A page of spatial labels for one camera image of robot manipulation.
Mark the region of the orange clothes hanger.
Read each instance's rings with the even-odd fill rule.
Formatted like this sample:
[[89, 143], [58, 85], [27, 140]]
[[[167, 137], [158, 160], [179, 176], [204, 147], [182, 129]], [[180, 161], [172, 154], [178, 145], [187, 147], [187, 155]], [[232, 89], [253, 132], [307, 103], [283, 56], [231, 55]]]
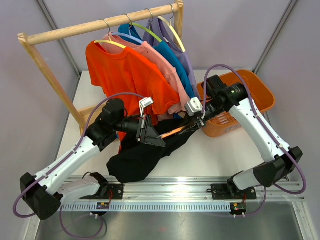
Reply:
[[185, 126], [176, 128], [176, 129], [174, 129], [174, 130], [172, 130], [172, 131], [169, 131], [169, 132], [166, 132], [166, 133], [164, 133], [164, 134], [161, 134], [159, 137], [160, 137], [161, 139], [165, 139], [165, 138], [171, 137], [171, 136], [173, 136], [173, 135], [181, 135], [181, 134], [186, 133], [186, 132], [187, 132], [188, 130], [190, 130], [190, 129], [191, 129], [190, 126], [185, 125]]

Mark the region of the black t shirt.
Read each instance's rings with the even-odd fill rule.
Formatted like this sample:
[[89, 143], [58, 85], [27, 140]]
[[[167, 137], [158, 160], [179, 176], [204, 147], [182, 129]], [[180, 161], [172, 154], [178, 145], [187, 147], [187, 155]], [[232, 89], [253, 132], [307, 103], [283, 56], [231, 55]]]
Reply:
[[[168, 119], [152, 125], [159, 135], [162, 135], [180, 128], [182, 121], [183, 118]], [[139, 119], [124, 119], [113, 125], [117, 132], [124, 133], [124, 137], [120, 140], [118, 154], [109, 159], [106, 167], [109, 175], [122, 184], [145, 180], [162, 158], [169, 157], [185, 145], [195, 133], [194, 131], [167, 137], [163, 139], [165, 147], [147, 145], [136, 140], [138, 123]]]

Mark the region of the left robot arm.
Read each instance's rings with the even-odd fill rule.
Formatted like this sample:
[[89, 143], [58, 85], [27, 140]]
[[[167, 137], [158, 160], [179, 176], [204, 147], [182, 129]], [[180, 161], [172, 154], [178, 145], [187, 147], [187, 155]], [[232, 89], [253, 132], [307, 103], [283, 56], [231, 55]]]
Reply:
[[111, 95], [100, 102], [94, 110], [102, 108], [92, 124], [86, 123], [79, 141], [45, 169], [35, 175], [25, 173], [20, 178], [21, 194], [13, 204], [13, 213], [18, 218], [17, 206], [23, 200], [33, 211], [30, 216], [46, 220], [54, 215], [66, 194], [61, 186], [79, 167], [101, 153], [117, 139], [117, 133], [133, 133], [136, 140], [145, 145], [165, 147], [166, 143], [152, 124], [151, 116], [145, 114], [147, 107], [154, 103], [151, 97], [138, 102], [138, 116], [126, 116], [124, 102], [118, 94]]

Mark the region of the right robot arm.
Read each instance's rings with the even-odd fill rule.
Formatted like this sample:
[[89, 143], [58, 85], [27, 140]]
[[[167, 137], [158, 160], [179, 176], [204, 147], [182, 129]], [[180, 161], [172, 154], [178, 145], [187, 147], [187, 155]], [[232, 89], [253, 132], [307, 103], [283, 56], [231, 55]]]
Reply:
[[184, 105], [188, 124], [181, 132], [196, 131], [219, 114], [229, 113], [250, 136], [264, 161], [230, 177], [223, 193], [239, 198], [250, 188], [269, 188], [293, 172], [303, 156], [302, 150], [298, 146], [291, 147], [274, 131], [262, 116], [245, 84], [237, 82], [227, 86], [219, 76], [214, 75], [202, 86], [211, 100], [203, 104], [194, 97]]

